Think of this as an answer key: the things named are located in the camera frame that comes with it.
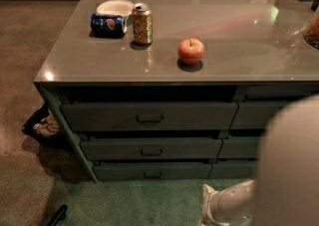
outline soda can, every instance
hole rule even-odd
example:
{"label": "soda can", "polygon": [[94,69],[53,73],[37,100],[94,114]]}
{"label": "soda can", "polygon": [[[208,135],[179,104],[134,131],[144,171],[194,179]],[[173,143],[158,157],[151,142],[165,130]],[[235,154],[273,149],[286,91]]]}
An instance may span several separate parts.
{"label": "soda can", "polygon": [[153,39],[152,12],[147,3],[137,3],[132,10],[134,41],[148,45]]}
{"label": "soda can", "polygon": [[91,29],[97,36],[122,37],[127,33],[127,22],[121,15],[91,16]]}

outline gray countertop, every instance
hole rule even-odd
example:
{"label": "gray countertop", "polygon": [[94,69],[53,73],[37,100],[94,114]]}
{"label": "gray countertop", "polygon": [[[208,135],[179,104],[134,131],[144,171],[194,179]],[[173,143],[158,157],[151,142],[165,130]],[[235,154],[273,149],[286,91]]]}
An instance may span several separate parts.
{"label": "gray countertop", "polygon": [[[153,10],[154,41],[136,48],[132,25],[122,39],[91,34],[91,15],[105,1],[80,1],[35,83],[319,81],[319,51],[301,32],[313,15],[310,2],[129,0]],[[188,37],[205,46],[195,67],[178,61]]]}

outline floor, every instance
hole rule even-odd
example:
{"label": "floor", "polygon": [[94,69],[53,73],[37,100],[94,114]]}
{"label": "floor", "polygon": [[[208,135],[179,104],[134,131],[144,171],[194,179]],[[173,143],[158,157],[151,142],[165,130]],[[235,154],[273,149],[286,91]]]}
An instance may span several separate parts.
{"label": "floor", "polygon": [[200,218],[201,186],[242,179],[92,182],[73,152],[23,134],[43,103],[33,78],[76,1],[0,1],[0,225],[182,225]]}

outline white bowl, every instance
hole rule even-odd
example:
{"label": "white bowl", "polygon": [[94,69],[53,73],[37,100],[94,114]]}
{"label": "white bowl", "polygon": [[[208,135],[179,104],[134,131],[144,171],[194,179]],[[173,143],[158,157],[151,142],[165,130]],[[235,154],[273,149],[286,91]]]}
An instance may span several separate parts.
{"label": "white bowl", "polygon": [[133,7],[134,4],[127,0],[110,0],[98,6],[97,13],[100,15],[121,15],[128,20]]}

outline gold can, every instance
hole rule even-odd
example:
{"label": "gold can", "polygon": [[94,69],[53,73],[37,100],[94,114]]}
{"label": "gold can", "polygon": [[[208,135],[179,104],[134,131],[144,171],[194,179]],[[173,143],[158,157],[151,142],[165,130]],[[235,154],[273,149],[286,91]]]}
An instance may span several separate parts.
{"label": "gold can", "polygon": [[137,3],[132,10],[134,41],[148,45],[153,39],[152,12],[149,4]]}

